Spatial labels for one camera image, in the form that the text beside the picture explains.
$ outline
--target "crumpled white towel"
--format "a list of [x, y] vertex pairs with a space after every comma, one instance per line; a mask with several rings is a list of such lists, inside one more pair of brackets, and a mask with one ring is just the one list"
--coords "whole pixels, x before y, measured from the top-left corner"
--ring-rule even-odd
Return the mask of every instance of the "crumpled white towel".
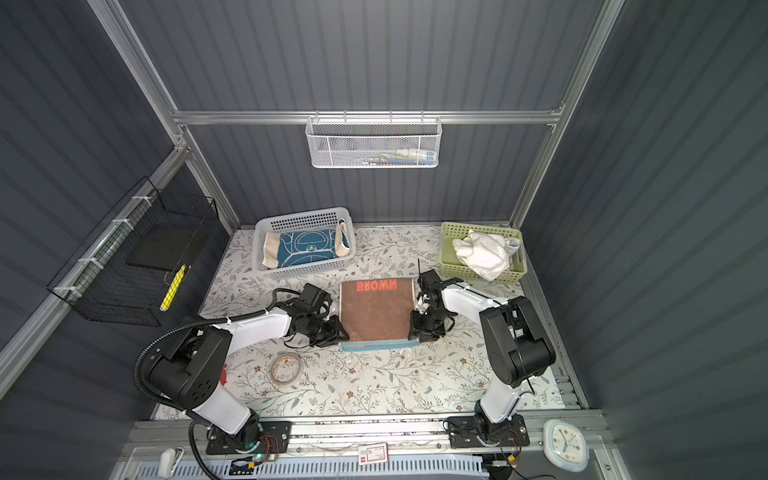
[[518, 251], [521, 242], [470, 230], [464, 240], [455, 238], [452, 243], [458, 260], [491, 282], [509, 268], [509, 256]]

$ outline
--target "price tag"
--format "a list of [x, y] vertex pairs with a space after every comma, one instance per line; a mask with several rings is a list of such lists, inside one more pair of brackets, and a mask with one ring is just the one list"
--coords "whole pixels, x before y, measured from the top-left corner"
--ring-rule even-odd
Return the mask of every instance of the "price tag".
[[389, 461], [386, 452], [386, 443], [376, 443], [375, 445], [365, 445], [358, 447], [358, 463], [368, 465], [369, 463], [383, 463]]

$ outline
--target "gray wall panel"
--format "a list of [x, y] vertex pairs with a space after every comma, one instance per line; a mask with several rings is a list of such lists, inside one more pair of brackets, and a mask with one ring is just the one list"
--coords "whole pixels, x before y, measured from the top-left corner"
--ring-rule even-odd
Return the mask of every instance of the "gray wall panel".
[[[157, 134], [164, 135], [159, 126]], [[185, 167], [167, 190], [200, 194]], [[197, 313], [228, 240], [220, 224], [210, 232], [161, 327], [89, 322], [76, 313], [64, 319], [0, 402], [3, 478], [107, 478], [134, 421], [154, 408], [131, 381], [136, 355]]]
[[84, 2], [0, 2], [0, 345], [172, 145]]
[[600, 2], [124, 2], [183, 110], [558, 106]]
[[640, 480], [762, 476], [767, 15], [628, 2], [525, 221], [590, 405]]
[[544, 125], [446, 125], [440, 165], [322, 169], [300, 126], [190, 128], [243, 223], [344, 206], [355, 221], [504, 220], [548, 131]]
[[[0, 2], [0, 346], [172, 147], [87, 2]], [[168, 189], [199, 193], [186, 168]], [[165, 326], [197, 311], [227, 241], [211, 234]], [[0, 477], [106, 478], [153, 409], [131, 366], [161, 331], [67, 315], [0, 402]]]

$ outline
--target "floral tablecloth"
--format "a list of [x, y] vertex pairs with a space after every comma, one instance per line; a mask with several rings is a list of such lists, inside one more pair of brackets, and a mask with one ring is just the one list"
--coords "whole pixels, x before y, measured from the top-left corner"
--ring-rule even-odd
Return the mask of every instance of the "floral tablecloth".
[[[248, 313], [267, 305], [272, 289], [301, 290], [312, 283], [334, 302], [341, 282], [418, 275], [438, 263], [439, 227], [356, 228], [357, 255], [346, 269], [274, 281], [252, 271], [253, 230], [238, 230], [225, 253], [200, 314], [207, 318]], [[522, 295], [519, 284], [471, 282], [497, 296]], [[306, 345], [306, 338], [294, 341]], [[278, 386], [269, 377], [277, 356], [293, 351], [302, 359], [300, 377]], [[463, 316], [433, 343], [401, 350], [343, 353], [338, 346], [291, 350], [283, 339], [257, 343], [227, 358], [221, 382], [263, 417], [461, 412], [472, 410], [492, 377], [482, 331]], [[551, 369], [532, 381], [535, 394], [522, 397], [522, 410], [560, 409], [564, 404]], [[161, 406], [155, 419], [180, 413]]]

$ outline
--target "robotic arm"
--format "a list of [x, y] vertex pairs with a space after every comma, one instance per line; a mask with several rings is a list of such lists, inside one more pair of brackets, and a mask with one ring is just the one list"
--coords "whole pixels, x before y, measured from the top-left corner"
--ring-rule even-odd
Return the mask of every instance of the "robotic arm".
[[[298, 296], [277, 302], [278, 291]], [[147, 382], [194, 419], [209, 422], [209, 438], [224, 448], [258, 452], [267, 445], [259, 416], [219, 383], [224, 362], [239, 349], [295, 333], [309, 337], [311, 346], [349, 339], [338, 316], [327, 318], [330, 302], [325, 290], [307, 283], [302, 292], [276, 289], [273, 302], [260, 312], [214, 319], [203, 329], [181, 329], [157, 350]], [[140, 356], [137, 364], [143, 361]]]
[[419, 275], [419, 305], [411, 314], [411, 337], [435, 341], [456, 314], [479, 323], [495, 377], [475, 406], [478, 438], [493, 443], [517, 411], [522, 385], [555, 361], [554, 348], [531, 301], [488, 296], [458, 278], [443, 281], [434, 270]]
[[[493, 443], [507, 428], [520, 397], [529, 391], [522, 382], [541, 375], [554, 362], [554, 348], [531, 302], [523, 296], [512, 300], [491, 297], [458, 278], [442, 281], [434, 270], [419, 275], [418, 283], [421, 293], [411, 316], [412, 338], [422, 342], [439, 339], [452, 328], [446, 330], [445, 321], [457, 314], [482, 326], [495, 378], [475, 407], [474, 428], [481, 441]], [[169, 335], [172, 331], [150, 344], [134, 368], [140, 369], [147, 352], [168, 338], [162, 348], [153, 351], [147, 383], [165, 394], [174, 408], [209, 422], [209, 439], [225, 444], [229, 452], [260, 452], [268, 442], [259, 416], [219, 383], [227, 355], [294, 333], [306, 335], [311, 346], [320, 347], [349, 339], [338, 316], [328, 317], [330, 295], [326, 291], [308, 283], [301, 293], [277, 289], [274, 294], [277, 291], [297, 297], [283, 302], [275, 297], [258, 313], [175, 329], [174, 335]], [[147, 393], [144, 376], [137, 379], [134, 375], [134, 381]]]

